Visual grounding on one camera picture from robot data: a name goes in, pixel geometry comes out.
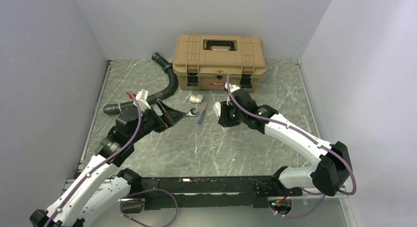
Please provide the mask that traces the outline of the white pipe elbow fitting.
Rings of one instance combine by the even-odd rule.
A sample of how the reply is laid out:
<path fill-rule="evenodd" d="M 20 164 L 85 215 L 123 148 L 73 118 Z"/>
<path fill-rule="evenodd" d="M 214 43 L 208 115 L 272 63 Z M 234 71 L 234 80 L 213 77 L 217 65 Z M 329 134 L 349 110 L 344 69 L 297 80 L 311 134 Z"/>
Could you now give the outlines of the white pipe elbow fitting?
<path fill-rule="evenodd" d="M 200 104 L 202 103 L 203 99 L 204 99 L 204 96 L 201 94 L 190 95 L 189 102 L 194 103 L 194 104 Z"/>

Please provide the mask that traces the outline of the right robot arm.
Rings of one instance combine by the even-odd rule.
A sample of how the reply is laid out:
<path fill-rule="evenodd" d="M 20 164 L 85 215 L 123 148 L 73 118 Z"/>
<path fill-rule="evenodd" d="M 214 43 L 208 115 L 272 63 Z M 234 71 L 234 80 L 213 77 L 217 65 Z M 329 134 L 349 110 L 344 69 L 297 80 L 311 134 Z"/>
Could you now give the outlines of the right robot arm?
<path fill-rule="evenodd" d="M 330 143 L 306 132 L 273 107 L 257 105 L 247 91 L 236 85 L 231 86 L 225 101 L 215 102 L 213 110 L 222 127 L 243 123 L 284 142 L 310 162 L 308 167 L 281 167 L 271 181 L 271 189 L 277 195 L 292 188 L 315 188 L 323 195 L 334 196 L 348 178 L 353 178 L 349 151 L 344 143 Z"/>

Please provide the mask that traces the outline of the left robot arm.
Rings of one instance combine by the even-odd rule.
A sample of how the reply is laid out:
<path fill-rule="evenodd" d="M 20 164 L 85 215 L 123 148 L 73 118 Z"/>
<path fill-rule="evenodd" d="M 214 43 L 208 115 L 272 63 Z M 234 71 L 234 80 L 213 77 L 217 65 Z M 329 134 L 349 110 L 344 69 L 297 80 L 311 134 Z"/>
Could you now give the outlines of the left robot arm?
<path fill-rule="evenodd" d="M 130 169 L 120 171 L 100 192 L 97 189 L 133 153 L 135 142 L 199 114 L 195 108 L 188 112 L 172 109 L 161 100 L 156 104 L 161 115 L 143 100 L 134 101 L 133 107 L 122 110 L 85 169 L 47 209 L 32 213 L 31 224 L 34 227 L 88 227 L 113 202 L 124 196 L 136 197 L 142 188 L 142 178 Z"/>

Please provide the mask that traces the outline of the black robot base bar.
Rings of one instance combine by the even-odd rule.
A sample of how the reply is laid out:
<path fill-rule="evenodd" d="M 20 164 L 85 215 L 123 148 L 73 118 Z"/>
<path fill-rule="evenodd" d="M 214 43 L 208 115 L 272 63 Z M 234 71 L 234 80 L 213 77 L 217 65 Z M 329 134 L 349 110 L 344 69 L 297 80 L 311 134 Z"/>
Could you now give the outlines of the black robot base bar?
<path fill-rule="evenodd" d="M 302 196 L 300 188 L 287 189 L 270 175 L 212 177 L 142 177 L 128 188 L 126 200 L 142 201 L 145 210 L 162 208 L 250 206 Z"/>

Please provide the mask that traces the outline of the white AC remote control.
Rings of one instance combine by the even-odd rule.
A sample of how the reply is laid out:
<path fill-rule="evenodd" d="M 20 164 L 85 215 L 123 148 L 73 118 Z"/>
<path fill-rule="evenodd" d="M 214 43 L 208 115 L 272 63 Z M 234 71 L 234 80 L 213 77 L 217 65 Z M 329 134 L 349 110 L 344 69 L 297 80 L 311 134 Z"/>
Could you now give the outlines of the white AC remote control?
<path fill-rule="evenodd" d="M 215 115 L 217 117 L 217 124 L 220 125 L 219 124 L 219 119 L 220 119 L 220 116 L 221 116 L 221 103 L 220 102 L 215 102 L 214 103 L 213 111 L 215 112 Z M 222 125 L 220 125 L 220 127 L 221 127 L 223 132 L 226 132 L 228 130 L 227 127 L 223 127 Z"/>

